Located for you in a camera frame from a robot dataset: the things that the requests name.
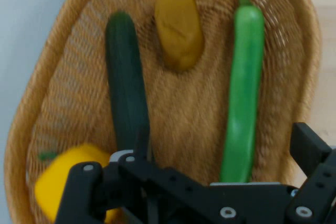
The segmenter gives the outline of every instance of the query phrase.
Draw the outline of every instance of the toy vegetable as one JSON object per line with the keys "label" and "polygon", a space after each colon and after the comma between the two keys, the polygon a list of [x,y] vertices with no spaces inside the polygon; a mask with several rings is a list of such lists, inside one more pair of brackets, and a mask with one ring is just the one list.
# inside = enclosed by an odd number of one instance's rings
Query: toy vegetable
{"label": "toy vegetable", "polygon": [[137,33],[131,17],[113,14],[106,26],[106,64],[118,150],[134,149],[149,116]]}
{"label": "toy vegetable", "polygon": [[235,13],[235,46],[221,182],[245,183],[250,179],[264,40],[261,10],[249,0],[239,0]]}
{"label": "toy vegetable", "polygon": [[156,0],[155,22],[165,65],[192,68],[202,55],[204,37],[195,0]]}
{"label": "toy vegetable", "polygon": [[[82,144],[58,155],[50,166],[40,175],[35,184],[35,198],[43,213],[55,222],[58,207],[70,169],[81,162],[98,162],[102,167],[109,164],[110,154],[92,144]],[[116,217],[118,210],[109,210],[106,223]]]}

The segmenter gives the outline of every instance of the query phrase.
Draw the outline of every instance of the bolt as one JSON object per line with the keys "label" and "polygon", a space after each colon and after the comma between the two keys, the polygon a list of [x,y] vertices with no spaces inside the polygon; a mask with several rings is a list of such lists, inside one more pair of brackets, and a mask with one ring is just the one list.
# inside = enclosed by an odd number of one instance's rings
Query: bolt
{"label": "bolt", "polygon": [[134,162],[134,160],[135,160],[135,157],[133,156],[129,156],[126,158],[126,162]]}
{"label": "bolt", "polygon": [[310,218],[313,215],[313,212],[307,207],[297,207],[296,214],[301,218]]}
{"label": "bolt", "polygon": [[295,197],[295,195],[298,193],[299,189],[294,189],[291,193],[290,196]]}
{"label": "bolt", "polygon": [[231,207],[223,207],[220,211],[220,215],[224,218],[224,219],[233,219],[236,217],[237,212],[235,209],[231,208]]}
{"label": "bolt", "polygon": [[93,170],[93,165],[86,165],[83,167],[84,172],[89,172]]}

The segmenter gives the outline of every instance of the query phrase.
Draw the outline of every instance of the wicker basket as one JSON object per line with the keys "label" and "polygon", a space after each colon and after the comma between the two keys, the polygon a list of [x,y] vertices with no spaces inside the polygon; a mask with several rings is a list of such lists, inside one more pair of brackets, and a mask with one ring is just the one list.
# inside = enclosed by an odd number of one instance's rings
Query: wicker basket
{"label": "wicker basket", "polygon": [[[153,149],[202,184],[218,179],[237,0],[197,0],[205,51],[182,74],[166,70],[155,29],[155,0],[67,0],[61,9],[9,133],[5,187],[13,223],[48,223],[34,183],[48,166],[40,151],[62,152],[93,142],[114,152],[104,28],[124,9],[134,19],[141,51]],[[317,82],[321,35],[311,0],[252,0],[266,18],[254,181],[289,183],[291,124],[306,121]]]}

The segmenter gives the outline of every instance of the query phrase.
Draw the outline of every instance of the cucumber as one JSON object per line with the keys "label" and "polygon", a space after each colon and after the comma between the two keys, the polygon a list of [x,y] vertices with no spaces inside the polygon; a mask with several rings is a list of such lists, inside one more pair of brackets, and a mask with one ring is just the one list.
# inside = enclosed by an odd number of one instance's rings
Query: cucumber
{"label": "cucumber", "polygon": [[106,65],[117,148],[132,150],[150,124],[137,33],[125,12],[114,13],[106,26]]}

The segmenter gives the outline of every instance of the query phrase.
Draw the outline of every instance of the yellow potato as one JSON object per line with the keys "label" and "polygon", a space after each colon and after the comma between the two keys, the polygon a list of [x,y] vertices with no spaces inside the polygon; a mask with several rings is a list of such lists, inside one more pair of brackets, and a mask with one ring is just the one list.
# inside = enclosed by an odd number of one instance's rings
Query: yellow potato
{"label": "yellow potato", "polygon": [[195,0],[156,0],[155,22],[168,68],[192,68],[202,55],[204,37]]}

